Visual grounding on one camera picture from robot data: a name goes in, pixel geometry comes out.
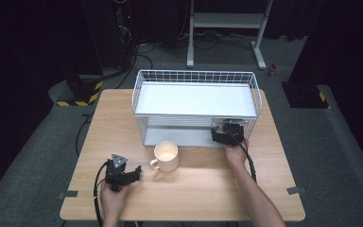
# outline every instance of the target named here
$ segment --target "dark background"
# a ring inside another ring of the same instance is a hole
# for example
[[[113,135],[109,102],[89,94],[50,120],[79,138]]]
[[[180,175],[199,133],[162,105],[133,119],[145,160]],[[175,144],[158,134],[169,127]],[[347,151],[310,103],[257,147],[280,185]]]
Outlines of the dark background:
[[[151,6],[144,1],[143,7],[139,5],[143,4],[141,0],[130,1],[132,6],[136,4],[134,13],[140,16],[135,19],[139,36],[174,42],[182,29],[185,2],[150,1]],[[51,52],[46,6],[67,18],[57,26],[66,31],[60,39],[70,39],[73,44],[63,50],[75,56],[69,65],[79,74],[95,72],[98,67],[81,1],[65,2],[0,0],[0,179],[49,113],[53,102],[48,90],[66,79]],[[197,1],[196,9],[255,12],[262,11],[264,5],[260,0],[233,0],[227,4]],[[70,21],[77,25],[64,29]],[[158,36],[158,30],[164,35]],[[309,36],[290,80],[329,85],[363,149],[363,1],[274,1],[265,37],[278,39],[282,35],[289,40]]]

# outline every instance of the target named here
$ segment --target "person's left hand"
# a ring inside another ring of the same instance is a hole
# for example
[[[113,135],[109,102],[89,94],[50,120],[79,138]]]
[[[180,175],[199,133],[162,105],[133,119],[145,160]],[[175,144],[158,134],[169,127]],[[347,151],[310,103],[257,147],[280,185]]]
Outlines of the person's left hand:
[[[111,190],[111,185],[103,181],[101,183],[101,205],[104,210],[104,226],[115,226],[126,202],[126,195],[130,186],[123,186],[119,192]]]

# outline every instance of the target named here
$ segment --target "gray carpet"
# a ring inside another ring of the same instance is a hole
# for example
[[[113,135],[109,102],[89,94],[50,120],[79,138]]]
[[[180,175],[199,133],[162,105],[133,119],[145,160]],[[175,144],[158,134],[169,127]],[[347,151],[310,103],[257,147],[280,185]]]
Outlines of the gray carpet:
[[[291,109],[281,86],[281,81],[288,80],[304,43],[285,38],[263,40],[261,50],[266,63],[277,66],[273,78],[258,69],[249,43],[196,49],[194,70],[255,73],[259,87],[267,95],[296,184],[307,189],[301,195],[305,220],[287,226],[363,226],[363,153],[332,91],[320,86],[331,109]],[[152,47],[142,46],[139,51]],[[144,55],[152,59],[154,69],[187,70],[186,47],[156,45]],[[150,62],[139,57],[135,67],[147,69]],[[122,78],[106,80],[101,90],[115,88]],[[120,88],[132,88],[134,81],[135,73],[131,72]],[[56,100],[64,88],[64,82],[54,86],[50,97]],[[82,115],[94,108],[53,105],[0,182],[0,226],[61,226],[63,200],[59,194],[67,190],[77,163],[75,143],[85,119]],[[87,130],[88,124],[81,131],[79,149]],[[97,226],[97,222],[68,221],[65,226]],[[242,222],[241,226],[251,224]]]

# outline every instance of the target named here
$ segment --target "human arm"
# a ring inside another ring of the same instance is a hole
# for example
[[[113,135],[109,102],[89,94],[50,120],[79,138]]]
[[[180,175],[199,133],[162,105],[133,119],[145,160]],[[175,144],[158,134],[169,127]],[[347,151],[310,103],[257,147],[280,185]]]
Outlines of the human arm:
[[[243,200],[254,226],[285,226],[285,223],[269,197],[258,186],[245,167],[246,154],[242,148],[224,146],[226,159],[236,178]]]
[[[111,185],[102,182],[101,185],[101,206],[104,211],[104,227],[117,227],[119,216],[125,206],[126,195],[130,189],[129,185],[122,187],[120,192],[114,192],[111,190]]]

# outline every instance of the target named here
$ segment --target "metal grid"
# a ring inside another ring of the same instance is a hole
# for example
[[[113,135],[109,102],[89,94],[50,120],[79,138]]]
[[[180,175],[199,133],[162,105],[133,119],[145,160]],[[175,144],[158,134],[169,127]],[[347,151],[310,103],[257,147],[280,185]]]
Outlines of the metal grid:
[[[262,99],[259,93],[255,75],[252,72],[226,72],[226,71],[180,71],[180,70],[141,70],[139,71],[132,95],[132,108],[136,112],[140,92],[145,82],[175,83],[216,83],[218,84],[248,84],[256,113],[256,117],[243,119],[245,137],[248,138],[262,108]],[[150,125],[169,127],[211,127],[211,118],[194,116],[136,116],[137,125],[143,139],[146,140],[147,128]]]

